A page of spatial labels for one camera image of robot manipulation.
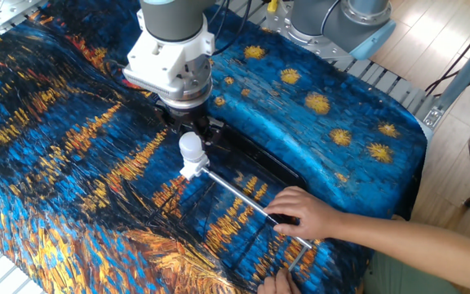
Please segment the person's left hand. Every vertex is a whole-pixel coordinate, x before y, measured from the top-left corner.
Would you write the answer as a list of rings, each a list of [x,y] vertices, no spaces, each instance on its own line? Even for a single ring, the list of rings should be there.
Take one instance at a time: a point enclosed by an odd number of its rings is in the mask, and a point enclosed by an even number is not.
[[[280,269],[274,276],[268,276],[257,288],[258,294],[300,294],[288,269]]]

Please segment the person's right hand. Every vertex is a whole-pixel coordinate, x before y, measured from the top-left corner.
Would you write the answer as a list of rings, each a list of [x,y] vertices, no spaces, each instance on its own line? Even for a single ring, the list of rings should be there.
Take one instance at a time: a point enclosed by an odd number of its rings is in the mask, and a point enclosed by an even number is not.
[[[314,197],[300,187],[291,186],[279,192],[264,209],[268,214],[297,218],[297,225],[279,224],[274,229],[281,234],[304,239],[338,238],[341,212]]]

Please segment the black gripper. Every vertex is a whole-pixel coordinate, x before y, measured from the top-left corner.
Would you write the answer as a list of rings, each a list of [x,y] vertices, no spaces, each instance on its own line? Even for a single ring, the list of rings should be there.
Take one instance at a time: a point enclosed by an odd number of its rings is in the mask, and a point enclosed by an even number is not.
[[[166,125],[178,136],[181,130],[191,129],[193,131],[205,131],[205,144],[215,145],[224,129],[224,123],[215,118],[207,118],[207,108],[199,105],[191,109],[177,109],[166,107]]]

